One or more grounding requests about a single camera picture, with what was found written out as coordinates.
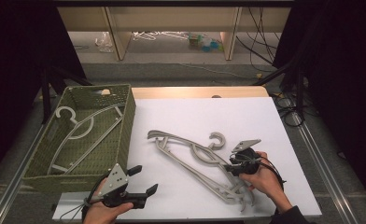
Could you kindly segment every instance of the table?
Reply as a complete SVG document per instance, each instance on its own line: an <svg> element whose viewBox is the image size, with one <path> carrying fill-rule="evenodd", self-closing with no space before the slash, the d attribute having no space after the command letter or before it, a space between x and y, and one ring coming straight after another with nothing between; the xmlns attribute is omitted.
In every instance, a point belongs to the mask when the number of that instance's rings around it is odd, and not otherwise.
<svg viewBox="0 0 366 224"><path fill-rule="evenodd" d="M285 189L290 201L298 204L305 216L321 215L272 98L263 87L133 88L133 92L137 107L128 166L140 164L143 170L130 177L128 190L141 192L156 183L159 189L148 198L144 209L119 216L120 222L242 220L269 217L275 210L273 203L258 192L254 206L247 206L243 212L240 204L224 203L158 151L146 139L149 129L186 137L204 146L210 143L209 133L221 132L226 137L226 146L218 154L224 159L231 154L228 148L234 148L239 141L260 138L261 143L254 148L267 151L282 177L287 179ZM222 178L212 168L195 162L190 153L177 153L200 171ZM63 193L53 219L60 219L63 213L81 204L87 194ZM73 214L63 219L68 220Z"/></svg>

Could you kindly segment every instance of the wrist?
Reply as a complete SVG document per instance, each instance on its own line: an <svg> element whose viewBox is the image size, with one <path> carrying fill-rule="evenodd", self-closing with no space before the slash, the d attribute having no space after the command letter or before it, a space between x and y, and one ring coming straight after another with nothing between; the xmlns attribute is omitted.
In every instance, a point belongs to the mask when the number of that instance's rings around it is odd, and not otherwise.
<svg viewBox="0 0 366 224"><path fill-rule="evenodd" d="M102 217L98 218L86 218L84 219L83 224L114 224L116 220L108 220Z"/></svg>
<svg viewBox="0 0 366 224"><path fill-rule="evenodd" d="M268 195L268 197L274 202L276 209L280 214L287 212L293 207L283 191L278 191L274 194Z"/></svg>

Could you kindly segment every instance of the white table surface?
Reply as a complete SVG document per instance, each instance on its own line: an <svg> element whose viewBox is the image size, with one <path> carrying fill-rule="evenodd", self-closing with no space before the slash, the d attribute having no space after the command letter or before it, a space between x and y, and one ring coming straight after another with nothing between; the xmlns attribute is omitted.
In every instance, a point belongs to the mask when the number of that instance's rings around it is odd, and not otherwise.
<svg viewBox="0 0 366 224"><path fill-rule="evenodd" d="M148 131L159 130L189 139L207 147L218 140L209 139L212 132L223 133L226 144L217 151L229 161L231 150L243 140L261 139L253 148L266 151L285 183L285 192L305 216L320 216L321 212L310 189L303 169L289 141L282 121L270 97L215 99L136 99L133 133L128 168L142 165L142 172L129 178L127 190L143 193L154 184L157 192L148 198L144 209L134 209L118 216L120 222L145 221L205 221L269 217L275 206L265 195L255 192L251 206L226 204L190 172L159 151ZM195 160L188 147L168 144L173 153L220 183L228 183L216 167ZM63 193L53 219L80 205L89 192ZM63 217L72 218L74 213ZM81 214L74 218L81 219Z"/></svg>

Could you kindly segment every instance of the black cable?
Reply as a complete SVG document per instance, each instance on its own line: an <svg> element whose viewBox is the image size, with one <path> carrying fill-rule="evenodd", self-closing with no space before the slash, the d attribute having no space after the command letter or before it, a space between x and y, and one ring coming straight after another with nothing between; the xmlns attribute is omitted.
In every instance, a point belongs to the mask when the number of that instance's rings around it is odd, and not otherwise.
<svg viewBox="0 0 366 224"><path fill-rule="evenodd" d="M253 41L255 41L257 44L260 44L260 45L263 45L263 46L268 46L269 48L272 48L272 49L276 49L276 47L274 47L274 46L267 45L267 44L261 43L258 40L255 40L252 36L250 36L249 32L246 32L246 34L247 34L247 36L249 36L250 39L252 39Z"/></svg>
<svg viewBox="0 0 366 224"><path fill-rule="evenodd" d="M276 33L274 33L274 34L275 34L276 38L278 39L278 41L281 40L280 37Z"/></svg>
<svg viewBox="0 0 366 224"><path fill-rule="evenodd" d="M300 119L298 124L296 124L296 123L292 124L292 123L288 122L288 117L293 116L293 113L297 112L297 107L293 106L293 103L291 102L291 99L286 98L286 97L279 98L279 96L281 94L282 94L282 92L279 93L278 95L276 95L275 99L274 99L274 103L275 103L276 107L278 108L277 111L279 113L279 117L289 127L300 127L303 124L304 120L305 120L304 116L300 113L297 113L297 115L299 116L299 119ZM286 105L286 106L283 106L283 105L280 104L281 100L288 100L289 104Z"/></svg>
<svg viewBox="0 0 366 224"><path fill-rule="evenodd" d="M264 162L261 162L261 161L259 161L259 165L262 165L265 168L272 171L274 173L274 175L276 176L276 178L278 179L279 185L281 186L282 190L284 190L283 184L284 184L285 181L282 179L282 176L275 170L275 168L273 168L270 165L267 165L267 164L265 164Z"/></svg>
<svg viewBox="0 0 366 224"><path fill-rule="evenodd" d="M260 36L262 37L262 40L265 43L265 46L266 46L268 55L270 56L270 59L273 61L275 56L273 55L273 53L271 52L270 48L268 47L267 40L266 40L265 34L264 34L264 26L262 24L262 11L263 11L263 7L260 7L260 20L259 20L259 24L256 22L256 19L254 18L253 13L252 13L250 7L248 9L249 9L250 16L252 17L252 20L255 22L256 29L257 29L257 33L256 33L255 40L257 38L257 34L260 34Z"/></svg>
<svg viewBox="0 0 366 224"><path fill-rule="evenodd" d="M260 7L260 21L259 21L259 29L260 29L260 36L262 37L262 40L264 41L265 43L265 48L267 49L268 51L268 55L270 56L270 59L273 61L275 56L273 55L273 53L271 52L270 50L270 47L269 45L267 44L267 40L265 38L265 33L264 33L264 26L262 24L262 12L263 12L264 8L263 7Z"/></svg>
<svg viewBox="0 0 366 224"><path fill-rule="evenodd" d="M88 210L90 209L91 206L91 198L93 193L98 189L99 185L102 183L102 181L108 177L109 173L102 175L98 181L95 183L95 185L93 186L90 195L88 196L88 198L84 199L84 206L81 209L81 221L84 222L85 216L87 215Z"/></svg>
<svg viewBox="0 0 366 224"><path fill-rule="evenodd" d="M273 64L273 62L268 61L268 59L264 58L263 56L261 56L258 52L254 51L253 48L251 49L250 47L248 47L247 45L245 45L237 36L236 39L244 46L244 48L248 49L250 52L256 54L259 58L262 58L265 62L267 62L268 64Z"/></svg>
<svg viewBox="0 0 366 224"><path fill-rule="evenodd" d="M277 173L278 175L280 175L280 174L279 174L279 172L278 172L278 170L276 169L276 167L274 166L274 164L273 164L272 162L270 162L270 161L269 161L267 158L265 158L265 157L260 156L260 158L262 158L262 159L266 160L268 163L270 163L270 165L275 169L276 173Z"/></svg>

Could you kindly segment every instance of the sleeve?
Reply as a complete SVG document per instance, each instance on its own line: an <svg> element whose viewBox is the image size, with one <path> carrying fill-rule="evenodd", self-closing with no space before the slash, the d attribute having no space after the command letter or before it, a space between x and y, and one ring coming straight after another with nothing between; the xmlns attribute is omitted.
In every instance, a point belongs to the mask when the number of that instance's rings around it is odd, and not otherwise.
<svg viewBox="0 0 366 224"><path fill-rule="evenodd" d="M298 206L290 208L287 212L281 215L272 216L270 224L310 224Z"/></svg>

